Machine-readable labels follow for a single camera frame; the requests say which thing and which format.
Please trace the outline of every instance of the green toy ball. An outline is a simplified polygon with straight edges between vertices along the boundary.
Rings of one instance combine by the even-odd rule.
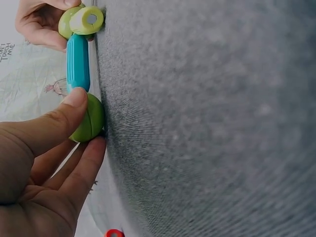
[[[88,108],[84,119],[70,136],[75,142],[87,142],[95,138],[104,127],[105,112],[97,97],[88,93]]]

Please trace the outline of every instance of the toy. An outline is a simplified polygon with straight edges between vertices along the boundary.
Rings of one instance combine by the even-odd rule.
[[[97,97],[88,93],[88,108],[83,121],[71,135],[75,142],[87,142],[96,137],[104,126],[104,108]]]
[[[98,32],[104,21],[101,10],[95,6],[85,7],[83,4],[73,7],[61,16],[58,31],[67,42],[67,75],[66,88],[70,93],[75,87],[82,87],[86,92],[90,89],[90,68],[88,41]],[[70,139],[76,142],[87,142],[96,137],[103,129],[105,112],[101,102],[88,93],[88,107],[83,121]]]

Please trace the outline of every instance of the drawing on paper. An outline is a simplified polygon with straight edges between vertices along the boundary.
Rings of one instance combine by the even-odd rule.
[[[45,92],[52,91],[58,95],[61,95],[63,97],[67,96],[67,84],[66,84],[66,78],[60,79],[56,81],[53,85],[47,85],[45,87]]]
[[[98,185],[98,181],[94,181],[93,184],[94,184],[94,185]]]

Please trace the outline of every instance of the gray fabric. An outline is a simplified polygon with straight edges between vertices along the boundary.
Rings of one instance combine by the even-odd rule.
[[[139,235],[316,236],[316,2],[97,5],[109,159]]]

